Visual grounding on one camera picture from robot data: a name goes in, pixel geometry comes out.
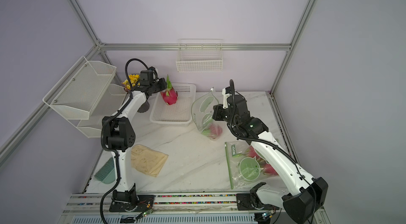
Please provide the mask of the clear zip-top bag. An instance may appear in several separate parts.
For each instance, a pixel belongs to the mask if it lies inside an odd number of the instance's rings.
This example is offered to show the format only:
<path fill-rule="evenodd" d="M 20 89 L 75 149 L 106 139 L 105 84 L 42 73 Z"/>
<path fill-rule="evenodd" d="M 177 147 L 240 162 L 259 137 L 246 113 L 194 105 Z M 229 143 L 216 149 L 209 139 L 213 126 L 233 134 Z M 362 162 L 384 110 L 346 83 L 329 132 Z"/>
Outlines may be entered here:
<path fill-rule="evenodd" d="M 245 151 L 249 146 L 245 141 L 225 142 L 228 176 L 233 190 L 251 188 L 259 182 L 267 182 L 279 176 L 263 174 L 259 163 L 246 156 Z"/>
<path fill-rule="evenodd" d="M 212 118 L 213 106 L 219 104 L 219 101 L 216 98 L 215 94 L 215 88 L 212 87 L 208 93 L 196 99 L 192 104 L 191 116 L 199 133 L 201 133 L 207 126 L 212 123 L 219 125 L 217 121 L 213 120 Z"/>

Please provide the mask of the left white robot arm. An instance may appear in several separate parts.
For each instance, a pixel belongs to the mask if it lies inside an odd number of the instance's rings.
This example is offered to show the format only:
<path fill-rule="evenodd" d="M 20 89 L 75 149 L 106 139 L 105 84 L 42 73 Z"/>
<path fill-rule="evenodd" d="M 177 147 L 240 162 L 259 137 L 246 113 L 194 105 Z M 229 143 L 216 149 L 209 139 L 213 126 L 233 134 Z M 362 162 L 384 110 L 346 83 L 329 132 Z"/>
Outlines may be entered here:
<path fill-rule="evenodd" d="M 128 67 L 131 62 L 139 62 L 145 69 L 139 73 L 139 79 L 131 82 Z M 149 67 L 140 59 L 133 58 L 125 64 L 125 76 L 130 90 L 128 98 L 116 113 L 102 119 L 101 146 L 104 151 L 113 154 L 116 182 L 102 196 L 100 205 L 108 195 L 112 196 L 110 212 L 132 212 L 141 209 L 141 200 L 136 193 L 136 185 L 131 167 L 131 151 L 136 134 L 131 124 L 137 113 L 149 109 L 148 99 L 151 95 L 166 89 L 164 78 L 159 78 L 154 67 Z"/>

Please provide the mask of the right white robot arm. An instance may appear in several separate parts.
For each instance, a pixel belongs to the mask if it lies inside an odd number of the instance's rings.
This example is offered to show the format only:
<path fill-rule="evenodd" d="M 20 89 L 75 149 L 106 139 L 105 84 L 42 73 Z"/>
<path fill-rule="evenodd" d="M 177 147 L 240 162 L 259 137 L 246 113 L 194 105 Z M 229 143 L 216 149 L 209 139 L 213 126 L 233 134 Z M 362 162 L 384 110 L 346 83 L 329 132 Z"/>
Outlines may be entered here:
<path fill-rule="evenodd" d="M 259 118 L 251 116 L 244 96 L 235 90 L 234 81 L 222 90 L 223 104 L 213 107 L 213 119 L 225 121 L 230 133 L 246 141 L 277 172 L 286 188 L 275 188 L 260 182 L 249 193 L 237 194 L 237 207 L 266 211 L 271 207 L 284 210 L 297 224 L 310 224 L 324 205 L 328 183 L 315 178 L 287 153 Z"/>

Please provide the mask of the yellow flowers in vase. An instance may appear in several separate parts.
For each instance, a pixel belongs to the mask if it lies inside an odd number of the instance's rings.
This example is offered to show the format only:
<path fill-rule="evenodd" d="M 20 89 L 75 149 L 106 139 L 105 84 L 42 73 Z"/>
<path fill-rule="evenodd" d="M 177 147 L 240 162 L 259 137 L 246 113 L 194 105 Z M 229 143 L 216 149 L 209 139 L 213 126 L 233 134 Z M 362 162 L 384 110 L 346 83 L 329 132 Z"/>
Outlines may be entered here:
<path fill-rule="evenodd" d="M 138 85 L 139 85 L 138 81 L 139 81 L 139 79 L 140 79 L 140 75 L 138 75 L 138 74 L 129 75 L 129 79 L 130 79 L 130 81 L 128 81 L 128 80 L 126 79 L 124 82 L 122 82 L 122 85 L 123 85 L 123 87 L 124 87 L 124 90 L 125 90 L 127 93 L 130 93 L 130 92 L 131 92 L 131 87 L 134 88 L 135 86 L 138 86 Z M 138 112 L 138 113 L 145 113 L 145 112 L 147 112 L 147 111 L 149 110 L 149 108 L 150 108 L 150 104 L 149 104 L 149 102 L 146 100 L 146 101 L 142 104 L 142 106 L 137 110 L 137 112 Z"/>

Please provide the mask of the white plastic basket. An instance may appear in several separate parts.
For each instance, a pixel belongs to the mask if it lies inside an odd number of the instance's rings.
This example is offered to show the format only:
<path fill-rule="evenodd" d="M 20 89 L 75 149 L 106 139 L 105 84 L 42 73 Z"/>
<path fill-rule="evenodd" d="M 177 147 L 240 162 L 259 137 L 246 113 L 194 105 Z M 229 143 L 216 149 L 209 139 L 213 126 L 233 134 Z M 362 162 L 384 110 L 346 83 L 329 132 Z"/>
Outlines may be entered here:
<path fill-rule="evenodd" d="M 188 126 L 192 121 L 191 106 L 196 98 L 196 86 L 190 83 L 173 83 L 178 100 L 167 105 L 160 94 L 156 94 L 151 108 L 150 122 L 165 126 Z"/>

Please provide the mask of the white mesh two-tier shelf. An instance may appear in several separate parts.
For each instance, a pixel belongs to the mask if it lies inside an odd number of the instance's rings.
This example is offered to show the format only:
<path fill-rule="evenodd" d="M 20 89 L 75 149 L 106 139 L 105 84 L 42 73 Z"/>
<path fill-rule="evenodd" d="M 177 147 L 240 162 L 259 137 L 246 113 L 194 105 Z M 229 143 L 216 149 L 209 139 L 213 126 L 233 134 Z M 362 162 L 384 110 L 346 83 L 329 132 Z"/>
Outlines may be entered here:
<path fill-rule="evenodd" d="M 43 102 L 87 138 L 99 138 L 102 119 L 123 104 L 126 92 L 113 83 L 116 67 L 81 57 L 43 97 Z"/>

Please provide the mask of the beige work glove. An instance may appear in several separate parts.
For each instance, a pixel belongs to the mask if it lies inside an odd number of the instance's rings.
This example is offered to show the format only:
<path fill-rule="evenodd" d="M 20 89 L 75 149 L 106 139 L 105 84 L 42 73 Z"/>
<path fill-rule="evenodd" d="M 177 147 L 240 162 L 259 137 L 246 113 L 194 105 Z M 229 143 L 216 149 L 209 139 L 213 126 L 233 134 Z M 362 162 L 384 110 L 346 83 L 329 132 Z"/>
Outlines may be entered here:
<path fill-rule="evenodd" d="M 143 145 L 135 145 L 131 150 L 131 167 L 156 178 L 165 165 L 168 155 L 154 151 Z"/>

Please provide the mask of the green hand brush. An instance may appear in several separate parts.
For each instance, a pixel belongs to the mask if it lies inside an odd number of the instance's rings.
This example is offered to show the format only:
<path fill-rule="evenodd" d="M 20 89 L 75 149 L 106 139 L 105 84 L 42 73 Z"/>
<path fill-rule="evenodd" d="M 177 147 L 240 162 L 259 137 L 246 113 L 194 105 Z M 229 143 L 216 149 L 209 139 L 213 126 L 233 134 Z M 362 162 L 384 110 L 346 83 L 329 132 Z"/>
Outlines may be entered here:
<path fill-rule="evenodd" d="M 111 184 L 115 181 L 116 171 L 112 157 L 94 174 L 94 179 L 103 184 Z"/>

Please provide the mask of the aluminium frame struts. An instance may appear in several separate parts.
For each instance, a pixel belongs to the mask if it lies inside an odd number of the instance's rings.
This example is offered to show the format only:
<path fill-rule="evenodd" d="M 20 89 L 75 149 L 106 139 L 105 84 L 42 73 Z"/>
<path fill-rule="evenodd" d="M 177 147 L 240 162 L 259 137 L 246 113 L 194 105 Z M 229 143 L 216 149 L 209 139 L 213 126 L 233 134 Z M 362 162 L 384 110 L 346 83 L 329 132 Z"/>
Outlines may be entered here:
<path fill-rule="evenodd" d="M 59 88 L 61 84 L 68 80 L 68 77 L 74 72 L 80 70 L 80 66 L 83 64 L 82 60 L 90 60 L 94 56 L 100 55 L 104 62 L 111 64 L 110 59 L 106 55 L 106 51 L 201 51 L 206 52 L 210 48 L 220 48 L 222 51 L 286 51 L 281 69 L 279 70 L 275 83 L 271 88 L 271 92 L 274 93 L 277 89 L 277 85 L 282 78 L 283 71 L 286 65 L 289 63 L 290 56 L 293 54 L 293 49 L 295 42 L 300 39 L 302 31 L 304 30 L 308 18 L 311 16 L 311 12 L 314 9 L 317 0 L 308 0 L 305 10 L 300 18 L 297 29 L 295 30 L 293 39 L 290 44 L 282 43 L 99 43 L 96 38 L 96 33 L 91 27 L 88 17 L 85 15 L 82 7 L 79 5 L 78 0 L 67 0 L 68 4 L 71 6 L 75 16 L 78 18 L 80 24 L 86 30 L 88 36 L 92 40 L 92 48 L 86 53 L 83 58 L 80 58 L 71 69 L 57 82 L 56 87 Z M 37 107 L 34 112 L 24 121 L 23 124 L 13 133 L 13 135 L 8 139 L 8 141 L 1 147 L 1 169 L 3 170 L 10 158 L 16 153 L 20 145 L 24 142 L 27 135 L 33 130 L 37 125 L 39 120 L 44 116 L 44 114 L 49 110 L 49 106 L 42 102 L 39 107 Z"/>

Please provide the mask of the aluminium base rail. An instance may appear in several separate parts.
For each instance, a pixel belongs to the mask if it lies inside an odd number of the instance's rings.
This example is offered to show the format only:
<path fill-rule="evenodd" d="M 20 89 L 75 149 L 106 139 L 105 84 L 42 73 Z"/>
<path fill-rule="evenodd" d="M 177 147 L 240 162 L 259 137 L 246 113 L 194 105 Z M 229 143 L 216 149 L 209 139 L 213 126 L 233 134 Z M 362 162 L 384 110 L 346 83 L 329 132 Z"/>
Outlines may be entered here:
<path fill-rule="evenodd" d="M 133 211 L 111 211 L 112 197 L 73 194 L 60 224 L 292 224 L 285 210 L 255 209 L 243 192 L 140 193 Z"/>

